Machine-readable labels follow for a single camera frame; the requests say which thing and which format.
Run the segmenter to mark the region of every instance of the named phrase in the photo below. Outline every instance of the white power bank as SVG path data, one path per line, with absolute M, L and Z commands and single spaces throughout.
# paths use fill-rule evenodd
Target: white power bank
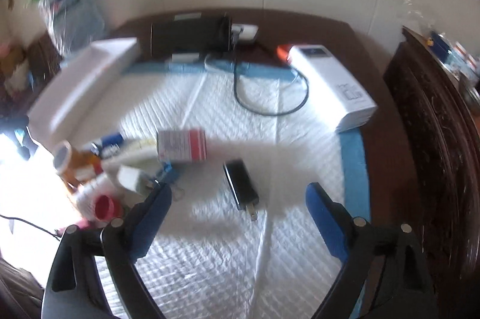
M 308 79 L 310 102 L 331 130 L 365 124 L 377 105 L 354 76 L 321 45 L 280 46 L 283 59 Z

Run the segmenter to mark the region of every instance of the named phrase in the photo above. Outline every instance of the screw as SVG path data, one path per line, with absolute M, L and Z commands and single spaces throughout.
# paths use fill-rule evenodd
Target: screw
M 74 233 L 78 229 L 78 226 L 75 224 L 69 225 L 65 230 L 66 233 Z
M 367 222 L 364 218 L 356 217 L 353 219 L 353 224 L 355 224 L 357 227 L 365 227 L 367 225 Z
M 403 223 L 403 224 L 400 226 L 400 228 L 402 229 L 402 231 L 403 231 L 404 233 L 411 233 L 411 232 L 412 232 L 412 227 L 410 227 L 410 225 L 407 224 L 407 223 Z
M 110 222 L 110 224 L 112 225 L 113 228 L 119 228 L 123 224 L 123 219 L 115 218 Z

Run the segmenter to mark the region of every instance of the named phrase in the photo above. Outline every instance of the dresser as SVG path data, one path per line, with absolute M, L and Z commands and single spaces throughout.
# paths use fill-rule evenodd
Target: dresser
M 451 76 L 423 39 L 405 42 L 384 80 L 397 105 L 419 183 L 421 240 L 441 317 L 480 309 L 480 136 Z

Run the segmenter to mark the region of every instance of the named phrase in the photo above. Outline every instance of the white rectangular box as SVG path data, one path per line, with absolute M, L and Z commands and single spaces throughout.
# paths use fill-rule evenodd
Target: white rectangular box
M 205 139 L 203 129 L 158 131 L 158 158 L 173 163 L 204 161 Z
M 321 45 L 293 45 L 287 62 L 308 79 L 311 103 L 332 130 L 366 123 L 377 105 L 354 76 Z
M 33 139 L 52 150 L 141 54 L 136 38 L 95 41 L 63 68 L 28 112 Z

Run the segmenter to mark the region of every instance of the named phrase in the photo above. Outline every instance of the wooden furniture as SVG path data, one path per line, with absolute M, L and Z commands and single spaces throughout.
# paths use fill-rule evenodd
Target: wooden furniture
M 441 317 L 470 317 L 480 306 L 480 137 L 438 59 L 417 34 L 406 28 L 403 34 L 406 41 L 384 79 L 417 169 L 422 210 L 417 232 Z
M 15 101 L 7 95 L 3 86 L 4 76 L 0 71 L 0 117 L 26 114 L 43 89 L 60 71 L 62 58 L 47 32 L 28 46 L 26 57 L 33 77 L 33 86 L 27 87 Z
M 360 81 L 378 104 L 378 111 L 361 128 L 370 179 L 371 216 L 374 224 L 409 222 L 419 224 L 417 209 L 408 198 L 418 197 L 413 159 L 393 99 L 367 51 L 347 23 L 306 14 L 261 9 L 218 9 L 203 14 L 227 12 L 236 23 L 259 26 L 257 39 L 269 49 L 279 44 L 316 43 L 325 45 Z M 126 23 L 114 37 L 138 37 L 143 60 L 151 60 L 152 22 L 172 20 L 174 13 L 149 16 Z M 261 49 L 240 48 L 245 61 L 279 65 Z

